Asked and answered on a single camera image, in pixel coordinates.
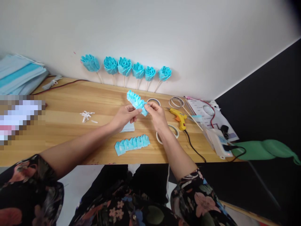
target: wooden tabletop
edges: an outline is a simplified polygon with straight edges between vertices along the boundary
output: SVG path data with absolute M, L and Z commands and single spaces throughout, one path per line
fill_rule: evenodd
M 43 91 L 43 85 L 51 81 L 47 78 L 34 93 Z M 75 81 L 71 78 L 63 78 L 58 81 L 58 85 Z M 11 166 L 21 159 L 30 157 L 49 147 L 58 145 L 65 141 L 83 135 L 101 125 L 104 125 L 113 118 L 117 110 L 122 105 L 129 104 L 126 93 L 129 88 L 105 85 L 100 83 L 78 81 L 54 90 L 39 94 L 36 98 L 44 99 L 47 103 L 45 115 L 39 116 L 39 120 L 32 120 L 25 130 L 19 135 L 13 136 L 13 140 L 8 145 L 0 148 L 0 166 Z M 165 116 L 168 124 L 179 127 L 179 122 L 175 120 L 175 115 L 171 114 L 165 107 L 169 107 L 169 95 L 132 90 L 141 99 L 147 101 L 149 98 L 156 98 L 165 109 Z M 92 120 L 82 123 L 83 111 L 95 112 Z M 207 160 L 207 162 L 226 162 L 216 155 L 211 149 L 200 128 L 192 121 L 186 120 L 186 130 L 190 135 L 194 148 Z M 190 147 L 184 132 L 178 129 L 180 136 L 178 141 L 189 156 L 196 162 L 203 162 Z M 146 134 L 150 138 L 150 145 L 140 150 L 128 151 L 124 155 L 117 156 L 115 143 L 123 139 L 141 136 Z M 151 122 L 151 116 L 138 116 L 135 123 L 134 132 L 118 133 L 111 137 L 102 147 L 94 151 L 82 164 L 146 164 L 146 163 L 167 163 L 167 156 L 163 145 L 156 139 L 156 131 Z

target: green fabric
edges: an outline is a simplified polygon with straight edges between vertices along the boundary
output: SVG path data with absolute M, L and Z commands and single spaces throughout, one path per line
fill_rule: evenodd
M 247 150 L 246 154 L 239 157 L 241 160 L 267 160 L 276 157 L 293 157 L 294 163 L 301 165 L 298 156 L 288 146 L 277 140 L 247 141 L 236 143 L 235 145 L 244 147 Z M 238 149 L 233 149 L 232 153 L 237 156 L 242 152 Z

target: white power strip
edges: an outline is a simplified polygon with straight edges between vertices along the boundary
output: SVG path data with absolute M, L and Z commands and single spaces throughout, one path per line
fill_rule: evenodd
M 219 129 L 207 129 L 207 134 L 212 141 L 216 154 L 221 158 L 233 157 L 231 151 L 226 151 L 223 145 L 227 145 L 227 140 L 224 138 L 223 133 Z

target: white plastic pieces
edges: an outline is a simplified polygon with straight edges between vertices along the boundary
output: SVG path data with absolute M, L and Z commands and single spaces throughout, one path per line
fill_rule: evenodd
M 89 120 L 89 118 L 91 118 L 91 115 L 92 114 L 95 114 L 95 112 L 87 112 L 87 111 L 84 111 L 83 113 L 79 113 L 80 115 L 82 115 L 84 118 L 82 119 L 82 122 L 85 123 L 86 121 Z

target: yellow glue gun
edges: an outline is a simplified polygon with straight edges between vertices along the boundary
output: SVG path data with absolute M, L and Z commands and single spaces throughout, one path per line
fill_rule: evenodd
M 176 120 L 180 122 L 179 129 L 181 131 L 184 131 L 186 129 L 185 121 L 184 119 L 187 119 L 187 115 L 179 112 L 178 110 L 174 108 L 167 108 L 172 114 L 176 116 Z

